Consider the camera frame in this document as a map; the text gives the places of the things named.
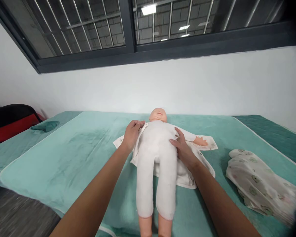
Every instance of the finger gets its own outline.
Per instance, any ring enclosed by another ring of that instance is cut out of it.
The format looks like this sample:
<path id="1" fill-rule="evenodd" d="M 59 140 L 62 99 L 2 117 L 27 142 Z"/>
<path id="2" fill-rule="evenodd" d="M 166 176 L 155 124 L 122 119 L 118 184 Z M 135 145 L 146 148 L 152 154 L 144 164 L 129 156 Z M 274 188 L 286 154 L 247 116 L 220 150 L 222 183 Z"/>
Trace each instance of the finger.
<path id="1" fill-rule="evenodd" d="M 180 149 L 180 147 L 181 147 L 181 143 L 179 143 L 178 141 L 173 140 L 173 139 L 170 139 L 169 141 L 170 141 L 170 143 L 171 143 L 172 145 L 174 145 L 175 147 L 177 147 L 177 148 Z"/>
<path id="2" fill-rule="evenodd" d="M 140 122 L 140 128 L 142 128 L 145 125 L 146 121 L 141 121 Z"/>
<path id="3" fill-rule="evenodd" d="M 177 127 L 175 127 L 174 129 L 178 132 L 178 134 L 179 134 L 179 136 L 180 136 L 180 137 L 179 137 L 179 141 L 180 141 L 180 142 L 185 141 L 184 134 L 181 132 L 181 130 L 178 129 Z"/>
<path id="4" fill-rule="evenodd" d="M 129 123 L 129 125 L 128 125 L 127 127 L 129 127 L 129 128 L 133 128 L 133 127 L 135 127 L 135 125 L 136 125 L 138 122 L 140 123 L 140 121 L 138 121 L 138 120 L 132 120 L 132 121 Z"/>
<path id="5" fill-rule="evenodd" d="M 140 121 L 137 121 L 137 123 L 135 125 L 135 129 L 137 129 L 137 131 L 140 129 Z"/>

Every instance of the doll leg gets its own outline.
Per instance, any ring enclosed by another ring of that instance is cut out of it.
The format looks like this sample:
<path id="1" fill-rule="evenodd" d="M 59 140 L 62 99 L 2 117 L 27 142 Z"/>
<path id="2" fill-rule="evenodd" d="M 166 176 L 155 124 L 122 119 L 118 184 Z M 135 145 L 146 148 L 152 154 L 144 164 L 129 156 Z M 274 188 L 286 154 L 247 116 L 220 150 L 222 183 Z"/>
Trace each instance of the doll leg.
<path id="1" fill-rule="evenodd" d="M 171 236 L 176 180 L 177 152 L 174 147 L 164 147 L 160 156 L 156 206 L 159 212 L 159 234 L 165 237 Z"/>
<path id="2" fill-rule="evenodd" d="M 136 205 L 141 237 L 151 236 L 154 155 L 142 146 L 138 152 Z"/>

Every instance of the doll head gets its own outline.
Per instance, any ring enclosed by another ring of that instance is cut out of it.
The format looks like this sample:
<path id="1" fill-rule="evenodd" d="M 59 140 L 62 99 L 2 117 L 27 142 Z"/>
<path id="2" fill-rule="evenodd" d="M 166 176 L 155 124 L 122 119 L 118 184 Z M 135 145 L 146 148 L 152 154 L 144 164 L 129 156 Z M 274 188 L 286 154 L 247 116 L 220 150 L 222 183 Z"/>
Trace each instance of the doll head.
<path id="1" fill-rule="evenodd" d="M 167 122 L 167 114 L 162 108 L 155 108 L 149 117 L 149 121 L 161 120 L 162 122 Z"/>

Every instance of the doll hand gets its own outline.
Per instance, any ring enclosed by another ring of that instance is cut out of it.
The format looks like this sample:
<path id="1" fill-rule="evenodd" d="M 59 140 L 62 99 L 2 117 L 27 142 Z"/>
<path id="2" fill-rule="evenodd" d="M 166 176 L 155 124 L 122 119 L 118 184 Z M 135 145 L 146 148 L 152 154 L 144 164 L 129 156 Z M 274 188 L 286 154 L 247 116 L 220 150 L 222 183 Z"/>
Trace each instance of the doll hand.
<path id="1" fill-rule="evenodd" d="M 202 145 L 202 146 L 207 146 L 208 143 L 206 142 L 206 140 L 203 140 L 203 137 L 196 137 L 195 140 L 193 141 L 195 144 L 197 145 Z"/>
<path id="2" fill-rule="evenodd" d="M 138 131 L 144 126 L 144 124 L 145 124 L 145 121 L 138 121 L 138 120 L 131 121 L 126 128 L 125 136 L 121 146 L 123 145 L 129 150 L 129 152 L 131 152 L 137 141 Z"/>

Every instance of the folded cloth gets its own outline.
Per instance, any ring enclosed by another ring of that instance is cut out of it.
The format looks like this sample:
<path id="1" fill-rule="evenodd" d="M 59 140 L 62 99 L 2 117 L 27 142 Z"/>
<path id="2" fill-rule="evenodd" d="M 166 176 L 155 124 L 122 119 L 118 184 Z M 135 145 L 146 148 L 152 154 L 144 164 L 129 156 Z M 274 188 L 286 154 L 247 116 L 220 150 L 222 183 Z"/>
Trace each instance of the folded cloth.
<path id="1" fill-rule="evenodd" d="M 276 175 L 250 151 L 234 149 L 229 156 L 226 176 L 237 186 L 245 205 L 291 226 L 295 221 L 296 186 Z"/>
<path id="2" fill-rule="evenodd" d="M 149 125 L 149 123 L 145 123 L 143 128 L 139 131 L 139 136 L 138 136 L 137 142 L 135 144 L 135 147 L 133 149 L 133 158 L 131 160 L 131 163 L 134 164 L 136 167 L 137 167 L 137 163 L 138 163 L 138 156 L 137 155 L 138 155 L 138 151 L 139 151 L 139 140 L 140 140 L 142 133 L 144 132 L 145 128 L 148 125 Z M 210 149 L 218 149 L 214 139 L 209 136 L 206 136 L 206 137 L 211 138 L 210 143 L 209 143 Z M 121 145 L 123 138 L 124 138 L 124 136 L 121 136 L 113 142 L 113 144 L 115 145 L 116 148 L 118 148 Z M 213 175 L 213 177 L 215 177 L 215 170 L 213 169 L 213 167 L 210 165 L 210 163 L 205 159 L 205 157 L 201 153 L 201 149 L 209 150 L 209 148 L 207 148 L 207 147 L 202 148 L 202 146 L 198 146 L 191 141 L 186 141 L 186 143 L 191 148 L 194 155 L 205 165 L 205 167 L 210 171 L 210 173 Z M 159 165 L 160 165 L 159 163 L 154 164 L 154 176 L 157 176 L 157 177 L 159 177 Z M 191 174 L 189 169 L 182 163 L 182 161 L 180 159 L 177 159 L 177 181 L 176 181 L 176 184 L 178 186 L 181 186 L 184 188 L 189 188 L 189 189 L 196 189 L 197 188 L 193 175 Z"/>
<path id="3" fill-rule="evenodd" d="M 41 130 L 43 132 L 50 132 L 58 125 L 59 125 L 59 121 L 48 121 L 48 122 L 42 122 L 33 127 L 30 127 L 30 129 Z"/>

